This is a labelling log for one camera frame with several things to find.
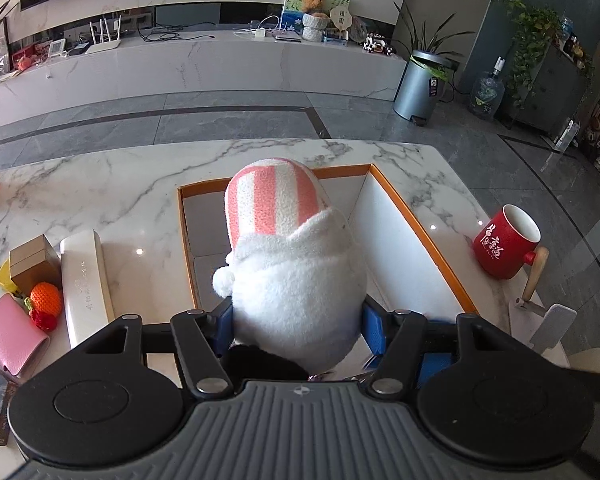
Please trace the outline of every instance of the label sticker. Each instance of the label sticker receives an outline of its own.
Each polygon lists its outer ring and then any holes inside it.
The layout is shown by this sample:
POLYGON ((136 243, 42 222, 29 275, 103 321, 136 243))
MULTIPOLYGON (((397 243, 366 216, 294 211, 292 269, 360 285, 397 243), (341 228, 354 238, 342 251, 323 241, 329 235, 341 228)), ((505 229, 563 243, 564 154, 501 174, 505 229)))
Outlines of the label sticker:
POLYGON ((438 97, 438 78, 429 79, 429 97, 438 97))

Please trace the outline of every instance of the pink leather case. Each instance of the pink leather case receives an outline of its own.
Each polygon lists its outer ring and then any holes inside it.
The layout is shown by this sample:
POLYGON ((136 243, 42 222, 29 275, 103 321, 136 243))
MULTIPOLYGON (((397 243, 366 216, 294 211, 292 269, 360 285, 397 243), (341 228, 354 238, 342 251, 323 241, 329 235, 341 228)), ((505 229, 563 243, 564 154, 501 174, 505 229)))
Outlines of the pink leather case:
POLYGON ((46 350, 49 337, 36 327, 10 294, 0 298, 0 366, 26 378, 46 350))

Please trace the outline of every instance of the marble table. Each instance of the marble table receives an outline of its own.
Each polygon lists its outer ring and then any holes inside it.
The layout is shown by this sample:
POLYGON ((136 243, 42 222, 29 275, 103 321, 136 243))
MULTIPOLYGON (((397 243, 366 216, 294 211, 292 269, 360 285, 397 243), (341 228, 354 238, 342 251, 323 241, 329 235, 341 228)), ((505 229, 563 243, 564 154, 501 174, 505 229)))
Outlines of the marble table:
MULTIPOLYGON (((250 162, 272 156, 294 158, 309 167, 375 163, 430 229, 481 316, 509 329, 507 301, 522 292, 526 275, 521 270, 513 280, 498 282, 484 274, 470 242, 488 217, 442 156, 419 144, 186 142, 87 153, 0 171, 0 264, 11 248, 41 233, 58 244, 93 228, 102 240, 115 314, 136 313, 147 323, 165 322, 191 306, 176 188, 232 176, 250 162)), ((66 328, 60 325, 41 367, 68 348, 66 328)), ((566 364, 561 346, 552 352, 545 356, 566 364)), ((21 463, 11 437, 7 447, 0 447, 0 479, 21 463)))

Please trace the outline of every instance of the red box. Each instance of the red box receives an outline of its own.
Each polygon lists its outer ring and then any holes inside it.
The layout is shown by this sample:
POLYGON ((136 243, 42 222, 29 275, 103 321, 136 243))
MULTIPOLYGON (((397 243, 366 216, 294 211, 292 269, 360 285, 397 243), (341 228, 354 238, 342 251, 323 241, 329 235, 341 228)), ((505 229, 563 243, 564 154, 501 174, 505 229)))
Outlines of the red box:
POLYGON ((25 48, 17 51, 15 54, 11 55, 11 61, 13 62, 13 66, 17 67, 18 66, 18 60, 23 58, 23 57, 31 57, 36 53, 36 46, 35 45, 29 45, 26 46, 25 48))

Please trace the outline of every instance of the white plush toy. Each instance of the white plush toy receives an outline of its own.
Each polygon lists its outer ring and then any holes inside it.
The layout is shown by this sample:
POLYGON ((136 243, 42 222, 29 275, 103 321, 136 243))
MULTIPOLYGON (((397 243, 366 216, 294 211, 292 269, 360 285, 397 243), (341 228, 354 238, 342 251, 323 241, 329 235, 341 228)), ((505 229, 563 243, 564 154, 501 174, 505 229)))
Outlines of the white plush toy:
POLYGON ((213 286, 232 297, 235 338, 310 375, 334 367, 360 336, 366 267, 340 211, 294 160, 248 165, 224 195, 232 252, 213 286))

